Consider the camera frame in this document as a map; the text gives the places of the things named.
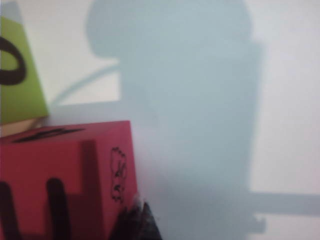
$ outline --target black marker drawing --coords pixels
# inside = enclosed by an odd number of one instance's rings
[[[123,203],[127,178],[127,158],[119,149],[111,149],[111,197],[114,201]]]
[[[78,131],[85,130],[84,128],[75,128],[75,129],[65,129],[65,128],[55,128],[48,131],[39,131],[35,133],[34,135],[19,138],[17,140],[14,140],[14,143],[22,143],[22,142],[28,142],[28,141],[35,141],[38,139],[44,139],[44,138],[51,138],[59,135],[74,133]]]
[[[18,63],[18,67],[14,70],[0,69],[0,85],[20,84],[27,74],[26,64],[21,53],[11,42],[3,37],[0,37],[0,50],[13,55]]]

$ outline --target white wall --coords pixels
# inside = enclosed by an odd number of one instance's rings
[[[47,123],[132,120],[164,239],[320,237],[318,1],[17,2]]]

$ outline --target black object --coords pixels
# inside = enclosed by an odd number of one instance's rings
[[[121,213],[109,240],[162,240],[148,203]]]

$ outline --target green box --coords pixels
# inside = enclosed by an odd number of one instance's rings
[[[2,16],[1,37],[13,44],[20,52],[26,75],[19,84],[0,86],[0,123],[8,124],[47,116],[47,105],[23,26]],[[17,68],[17,59],[12,54],[2,50],[0,55],[1,71]]]

